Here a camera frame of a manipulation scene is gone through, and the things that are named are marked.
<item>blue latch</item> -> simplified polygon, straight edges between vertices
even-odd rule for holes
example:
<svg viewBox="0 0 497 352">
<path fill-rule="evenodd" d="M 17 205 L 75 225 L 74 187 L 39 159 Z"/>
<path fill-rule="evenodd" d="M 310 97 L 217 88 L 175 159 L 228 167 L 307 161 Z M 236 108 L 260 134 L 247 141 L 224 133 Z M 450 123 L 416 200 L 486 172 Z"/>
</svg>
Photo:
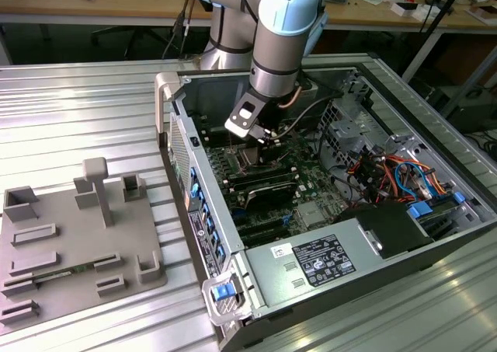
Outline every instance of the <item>blue latch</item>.
<svg viewBox="0 0 497 352">
<path fill-rule="evenodd" d="M 426 202 L 413 203 L 408 209 L 408 213 L 413 218 L 420 218 L 421 216 L 424 216 L 425 214 L 431 214 L 432 212 L 432 208 Z"/>
<path fill-rule="evenodd" d="M 466 200 L 466 197 L 460 191 L 456 191 L 454 193 L 454 199 L 458 204 L 461 204 Z"/>
<path fill-rule="evenodd" d="M 214 222 L 212 221 L 212 218 L 208 218 L 207 219 L 207 231 L 210 233 L 212 233 L 212 231 L 214 230 Z"/>
<path fill-rule="evenodd" d="M 222 284 L 212 289 L 215 301 L 231 298 L 236 295 L 235 286 L 232 283 Z"/>
<path fill-rule="evenodd" d="M 223 246 L 217 247 L 217 253 L 219 254 L 219 257 L 221 258 L 221 261 L 224 259 L 224 249 Z"/>
<path fill-rule="evenodd" d="M 194 183 L 193 186 L 192 186 L 192 189 L 191 191 L 189 192 L 189 195 L 192 196 L 192 198 L 196 198 L 199 196 L 199 184 L 198 183 Z"/>
</svg>

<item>metal work surface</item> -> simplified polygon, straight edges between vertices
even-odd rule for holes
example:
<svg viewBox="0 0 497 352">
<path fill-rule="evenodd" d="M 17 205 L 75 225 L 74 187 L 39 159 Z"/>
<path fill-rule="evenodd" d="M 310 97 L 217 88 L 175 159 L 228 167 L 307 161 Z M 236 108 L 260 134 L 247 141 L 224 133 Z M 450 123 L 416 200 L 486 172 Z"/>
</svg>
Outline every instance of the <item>metal work surface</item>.
<svg viewBox="0 0 497 352">
<path fill-rule="evenodd" d="M 462 136 L 441 126 L 444 120 L 394 80 L 386 65 L 365 54 L 308 58 L 304 64 L 330 60 L 364 63 L 470 172 L 497 192 L 493 164 L 478 159 Z M 72 178 L 81 174 L 81 161 L 93 156 L 107 158 L 110 179 L 138 172 L 147 184 L 168 276 L 164 287 L 2 336 L 2 351 L 218 350 L 155 142 L 155 74 L 189 69 L 151 61 L 21 66 L 0 72 L 2 193 L 20 179 L 35 193 L 69 189 Z M 378 99 L 375 104 L 384 103 Z M 382 119 L 399 132 L 406 127 L 398 119 Z M 491 232 L 421 273 L 251 350 L 495 350 L 496 246 L 497 232 Z"/>
<path fill-rule="evenodd" d="M 0 73 L 2 193 L 19 183 L 37 194 L 74 188 L 82 160 L 94 156 L 106 157 L 109 179 L 137 172 L 147 185 L 168 276 L 154 290 L 4 335 L 0 350 L 115 350 L 121 343 L 217 350 L 155 143 L 153 80 L 170 66 L 71 64 Z"/>
</svg>

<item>desk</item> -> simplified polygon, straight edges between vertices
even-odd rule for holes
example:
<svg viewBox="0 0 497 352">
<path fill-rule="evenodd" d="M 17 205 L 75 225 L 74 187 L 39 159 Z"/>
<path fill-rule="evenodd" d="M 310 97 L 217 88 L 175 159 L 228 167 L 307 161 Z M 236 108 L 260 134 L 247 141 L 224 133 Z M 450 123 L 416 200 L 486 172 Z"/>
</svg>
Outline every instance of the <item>desk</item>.
<svg viewBox="0 0 497 352">
<path fill-rule="evenodd" d="M 184 0 L 0 0 L 0 23 L 98 24 L 123 26 L 171 26 Z M 418 32 L 415 19 L 394 14 L 388 4 L 371 5 L 349 0 L 349 5 L 327 4 L 329 30 Z M 443 33 L 497 33 L 465 12 L 466 5 L 455 5 L 436 32 L 411 63 L 405 80 L 417 71 Z M 209 26 L 210 13 L 200 3 L 193 9 L 192 26 Z M 0 64 L 8 54 L 0 48 Z"/>
</svg>

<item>warning sticker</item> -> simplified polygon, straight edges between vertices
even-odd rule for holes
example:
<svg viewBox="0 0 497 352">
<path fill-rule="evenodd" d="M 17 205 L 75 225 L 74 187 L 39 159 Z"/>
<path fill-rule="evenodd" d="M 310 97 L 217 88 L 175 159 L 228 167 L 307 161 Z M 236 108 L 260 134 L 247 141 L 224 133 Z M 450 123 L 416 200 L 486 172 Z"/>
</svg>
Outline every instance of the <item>warning sticker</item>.
<svg viewBox="0 0 497 352">
<path fill-rule="evenodd" d="M 309 284 L 315 288 L 356 271 L 334 234 L 293 248 Z"/>
</svg>

